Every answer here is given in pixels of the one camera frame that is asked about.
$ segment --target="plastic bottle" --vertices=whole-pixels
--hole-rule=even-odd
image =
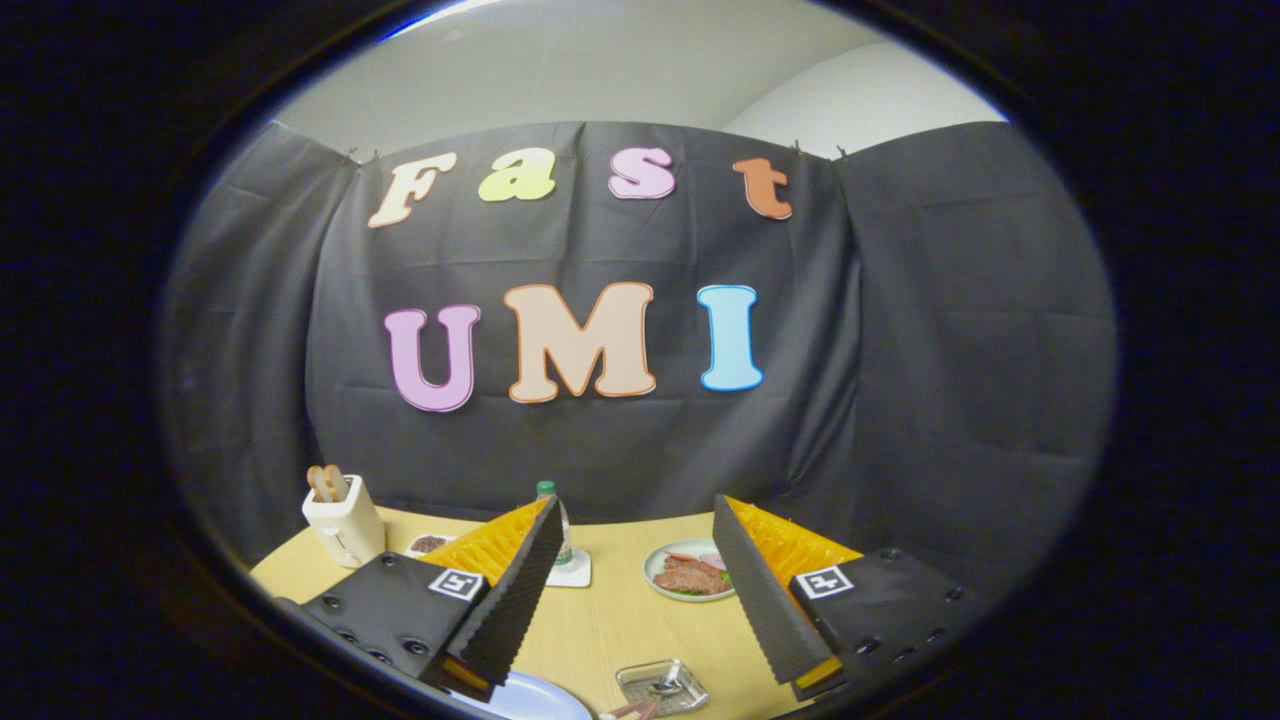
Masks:
[[[541,480],[538,483],[538,497],[556,495],[556,483]],[[567,565],[573,560],[573,544],[568,541],[568,512],[564,511],[564,501],[561,500],[561,528],[564,530],[564,542],[561,543],[559,555],[556,556],[557,565]]]

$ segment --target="letter i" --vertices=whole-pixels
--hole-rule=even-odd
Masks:
[[[751,305],[755,291],[742,284],[713,284],[698,291],[698,304],[712,322],[712,366],[703,387],[719,392],[749,389],[764,380],[751,361]]]

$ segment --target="peach letter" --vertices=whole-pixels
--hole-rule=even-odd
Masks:
[[[787,184],[787,176],[774,170],[764,158],[739,160],[733,163],[733,169],[742,173],[742,179],[746,182],[746,201],[753,210],[774,220],[791,217],[791,204],[778,200],[776,187]]]
[[[471,397],[475,374],[471,368],[471,325],[480,319],[475,305],[449,305],[440,310],[440,324],[448,334],[449,382],[436,386],[422,377],[419,331],[426,327],[426,313],[397,310],[383,325],[392,333],[392,377],[406,402],[429,413],[457,410]]]
[[[579,327],[554,287],[508,290],[503,302],[516,313],[520,333],[520,380],[511,386],[511,398],[547,402],[556,397],[559,388],[547,379],[548,357],[568,391],[581,396],[600,355],[604,370],[595,392],[605,397],[653,392],[658,379],[649,373],[644,348],[644,311],[650,300],[653,288],[644,283],[612,283],[596,299],[586,327]]]
[[[507,152],[493,161],[493,169],[498,172],[480,183],[480,199],[486,202],[502,202],[512,197],[521,200],[544,197],[556,188],[556,181],[552,179],[554,168],[556,154],[545,147],[526,147]]]
[[[387,191],[387,197],[383,197],[383,206],[369,218],[369,227],[394,225],[408,218],[408,196],[412,195],[413,200],[426,197],[431,191],[431,183],[435,182],[436,170],[447,173],[457,161],[457,152],[445,152],[426,160],[396,165],[392,169],[392,187]]]

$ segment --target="wrinkled fabric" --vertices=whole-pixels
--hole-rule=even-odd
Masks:
[[[556,188],[485,202],[500,155],[556,154]],[[662,147],[676,190],[620,200],[609,160]],[[392,168],[457,165],[369,228]],[[786,220],[755,213],[732,164],[787,176]],[[554,286],[580,324],[643,282],[657,388],[517,404],[503,293]],[[701,386],[709,284],[744,284],[758,387]],[[704,512],[726,493],[854,547],[899,543],[998,588],[1070,518],[1115,373],[1106,278],[1069,196],[1005,123],[904,137],[828,161],[744,137],[550,123],[356,165],[271,124],[216,181],[175,263],[163,392],[184,480],[248,562],[303,527],[308,464],[375,502],[488,519],[554,480],[575,523]],[[448,378],[438,313],[468,304],[475,388],[451,413],[397,392],[388,313],[421,310],[422,375]]]
[[[530,201],[485,202],[480,182],[515,149],[556,154],[556,188]],[[609,160],[626,147],[663,147],[676,190],[620,200]],[[457,152],[408,219],[367,220],[401,163]],[[787,220],[755,213],[732,164],[767,158],[788,183]],[[851,392],[849,363],[827,361],[832,338],[856,348],[858,261],[844,196],[829,161],[765,142],[677,127],[554,123],[433,142],[365,165],[334,213],[316,277],[307,336],[307,407],[326,460],[365,474],[376,501],[445,515],[495,514],[554,480],[575,521],[621,521],[707,511],[717,493],[749,500],[786,488],[809,465],[820,418]],[[657,388],[639,397],[544,404],[508,397],[517,378],[513,287],[556,287],[580,324],[614,282],[643,282],[648,368]],[[709,315],[698,290],[745,284],[753,356],[764,382],[740,392],[701,386]],[[448,305],[480,307],[475,391],[451,413],[425,413],[397,393],[383,319]],[[448,377],[443,328],[421,336],[422,372]],[[596,366],[594,377],[599,377]],[[559,382],[554,374],[548,375]]]
[[[1102,259],[1009,124],[835,165],[864,264],[850,539],[1002,592],[1062,532],[1102,450],[1119,365]]]

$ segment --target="wooden table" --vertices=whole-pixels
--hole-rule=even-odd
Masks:
[[[403,552],[420,534],[461,536],[480,523],[379,507],[387,548]],[[626,702],[613,674],[628,665],[682,660],[710,694],[694,720],[774,717],[800,707],[780,685],[755,642],[737,594],[680,602],[644,579],[645,557],[668,542],[709,538],[712,514],[643,523],[573,525],[572,541],[591,555],[591,587],[543,591],[512,665],[573,693],[593,714]],[[325,553],[308,528],[252,570],[269,593],[306,602],[351,574]]]

